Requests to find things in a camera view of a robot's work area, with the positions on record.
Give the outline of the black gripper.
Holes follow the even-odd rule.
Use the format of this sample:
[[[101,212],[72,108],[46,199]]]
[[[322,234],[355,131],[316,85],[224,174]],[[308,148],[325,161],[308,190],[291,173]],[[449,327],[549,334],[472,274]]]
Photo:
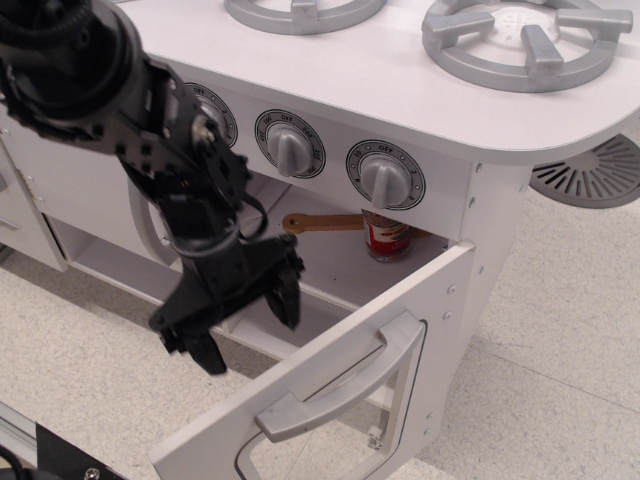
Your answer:
[[[291,234],[249,243],[234,238],[227,248],[184,256],[180,281],[149,326],[167,351],[187,351],[208,374],[225,374],[211,327],[261,298],[281,324],[290,330],[298,326],[304,263],[296,246]]]

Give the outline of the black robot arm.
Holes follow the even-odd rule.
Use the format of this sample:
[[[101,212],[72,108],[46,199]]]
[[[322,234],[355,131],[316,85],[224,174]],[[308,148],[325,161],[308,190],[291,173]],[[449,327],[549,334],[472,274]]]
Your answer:
[[[3,2],[1,92],[9,115],[39,136],[117,157],[159,211],[182,263],[178,286],[149,322],[169,352],[224,373],[210,330],[258,299],[285,326],[298,324],[304,265],[295,237],[242,233],[238,213],[259,207],[246,158],[178,74],[144,52],[120,8]]]

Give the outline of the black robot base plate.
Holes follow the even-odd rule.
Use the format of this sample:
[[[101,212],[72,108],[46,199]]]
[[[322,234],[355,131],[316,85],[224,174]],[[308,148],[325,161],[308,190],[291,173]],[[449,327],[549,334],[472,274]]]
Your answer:
[[[123,479],[113,468],[69,441],[1,403],[1,446],[9,453],[2,479],[17,479],[20,463],[26,479]]]

